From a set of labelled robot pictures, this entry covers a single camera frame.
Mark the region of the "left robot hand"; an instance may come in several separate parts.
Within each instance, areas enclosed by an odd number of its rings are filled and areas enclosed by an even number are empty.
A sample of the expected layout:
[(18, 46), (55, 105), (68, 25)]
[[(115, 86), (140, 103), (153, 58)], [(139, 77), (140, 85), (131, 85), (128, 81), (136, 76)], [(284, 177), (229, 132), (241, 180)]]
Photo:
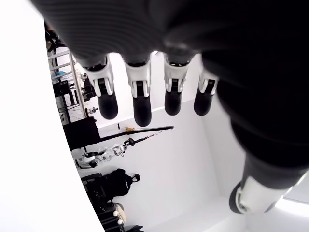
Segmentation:
[(229, 205), (265, 213), (309, 171), (309, 9), (304, 0), (34, 0), (117, 116), (110, 53), (123, 58), (136, 123), (151, 121), (151, 53), (164, 55), (165, 110), (178, 114), (189, 63), (203, 64), (194, 103), (214, 95), (246, 151)]

